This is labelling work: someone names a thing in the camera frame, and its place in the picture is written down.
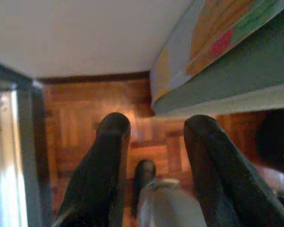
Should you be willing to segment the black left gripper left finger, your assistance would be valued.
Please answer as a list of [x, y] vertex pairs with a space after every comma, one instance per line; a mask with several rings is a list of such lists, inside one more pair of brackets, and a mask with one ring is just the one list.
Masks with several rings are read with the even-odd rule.
[[72, 174], [53, 227], [122, 226], [130, 134], [125, 115], [104, 117]]

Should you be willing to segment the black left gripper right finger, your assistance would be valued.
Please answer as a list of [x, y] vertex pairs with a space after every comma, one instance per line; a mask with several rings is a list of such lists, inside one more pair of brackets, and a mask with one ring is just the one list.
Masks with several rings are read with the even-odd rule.
[[284, 205], [215, 119], [187, 119], [184, 141], [207, 226], [284, 227]]

